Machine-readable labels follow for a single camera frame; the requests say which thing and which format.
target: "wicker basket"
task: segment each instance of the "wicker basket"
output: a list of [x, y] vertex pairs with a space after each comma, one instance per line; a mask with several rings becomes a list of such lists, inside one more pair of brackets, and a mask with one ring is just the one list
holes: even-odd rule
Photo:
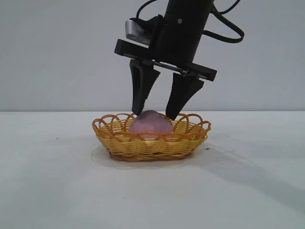
[[[190, 118], [194, 117], [199, 119], [197, 123], [190, 122]], [[198, 114], [179, 114], [176, 120], [166, 118], [171, 121], [173, 132], [165, 135], [152, 132], [130, 133], [134, 114], [105, 115], [95, 119], [92, 127], [113, 158], [130, 162], [184, 159], [207, 139], [207, 133], [211, 130], [211, 123], [203, 121]], [[141, 137], [143, 134], [154, 134], [157, 137], [144, 139]]]

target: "black cylinder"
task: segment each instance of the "black cylinder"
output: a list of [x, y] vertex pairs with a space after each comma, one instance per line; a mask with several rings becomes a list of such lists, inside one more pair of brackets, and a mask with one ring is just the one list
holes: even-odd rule
[[177, 66], [193, 62], [213, 1], [169, 0], [154, 41], [159, 61]]

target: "pink ball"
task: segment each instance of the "pink ball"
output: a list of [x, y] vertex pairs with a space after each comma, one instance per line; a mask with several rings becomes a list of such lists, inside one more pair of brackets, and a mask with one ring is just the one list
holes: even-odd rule
[[[160, 113], [152, 110], [144, 111], [132, 122], [129, 131], [134, 134], [142, 132], [155, 132], [167, 134], [173, 132], [171, 121], [163, 117]], [[155, 138], [157, 135], [144, 134], [143, 138]]]

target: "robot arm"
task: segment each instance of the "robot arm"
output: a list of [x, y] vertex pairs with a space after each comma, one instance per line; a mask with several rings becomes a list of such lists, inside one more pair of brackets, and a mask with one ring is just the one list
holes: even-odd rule
[[[139, 19], [140, 11], [154, 1], [144, 4], [136, 18], [125, 23], [126, 38], [148, 47], [119, 39], [115, 53], [131, 58], [132, 111], [136, 115], [142, 112], [145, 100], [160, 74], [153, 67], [156, 65], [174, 71], [166, 115], [175, 119], [190, 98], [203, 87], [202, 79], [214, 81], [216, 76], [216, 70], [193, 63], [201, 36], [204, 34], [230, 43], [242, 41], [243, 31], [222, 16], [240, 0], [224, 12], [218, 12], [214, 0], [169, 0], [164, 16], [158, 15], [148, 21]], [[240, 38], [226, 38], [205, 31], [210, 13], [237, 32]]]

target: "woven basket rim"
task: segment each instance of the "woven basket rim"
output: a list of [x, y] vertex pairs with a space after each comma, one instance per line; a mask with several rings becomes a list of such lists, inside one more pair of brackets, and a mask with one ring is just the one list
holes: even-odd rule
[[[141, 140], [141, 141], [157, 141], [157, 140], [164, 140], [164, 141], [171, 141], [169, 138], [169, 136], [175, 136], [178, 139], [176, 141], [181, 141], [181, 140], [191, 140], [194, 136], [199, 137], [199, 138], [206, 138], [207, 137], [207, 133], [211, 130], [211, 126], [212, 124], [209, 121], [204, 121], [203, 118], [198, 115], [198, 114], [184, 114], [184, 113], [179, 113], [177, 117], [181, 116], [181, 118], [179, 118], [178, 120], [171, 120], [169, 117], [167, 117], [166, 115], [160, 113], [163, 117], [165, 117], [166, 119], [168, 119], [169, 121], [171, 121], [171, 123], [174, 125], [174, 129], [177, 127], [177, 125], [180, 122], [184, 122], [187, 123], [188, 126], [192, 126], [189, 130], [197, 127], [200, 128], [200, 132], [168, 132], [166, 134], [159, 134], [156, 132], [141, 132], [141, 133], [131, 133], [129, 131], [126, 131], [126, 125], [128, 124], [128, 122], [130, 121], [130, 119], [135, 119], [135, 114], [131, 113], [119, 113], [119, 114], [107, 114], [104, 115], [101, 118], [98, 119], [94, 119], [92, 122], [92, 127], [96, 133], [97, 136], [101, 136], [102, 134], [107, 135], [109, 138], [116, 140], [118, 142], [122, 142], [122, 140], [120, 138], [118, 138], [118, 135], [125, 135], [129, 137], [129, 142], [133, 141], [133, 140]], [[190, 122], [190, 117], [197, 117], [199, 119], [198, 123], [194, 123], [194, 122]], [[110, 122], [106, 122], [105, 119], [106, 118], [111, 118]], [[112, 126], [113, 124], [120, 124], [122, 129], [124, 129], [125, 131], [116, 131], [116, 132], [112, 132]], [[208, 127], [205, 129], [203, 127], [204, 124], [208, 124]], [[110, 126], [110, 130], [106, 131], [105, 126]], [[146, 134], [150, 134], [150, 135], [155, 135], [156, 137], [154, 138], [143, 138], [142, 135], [146, 135]]]

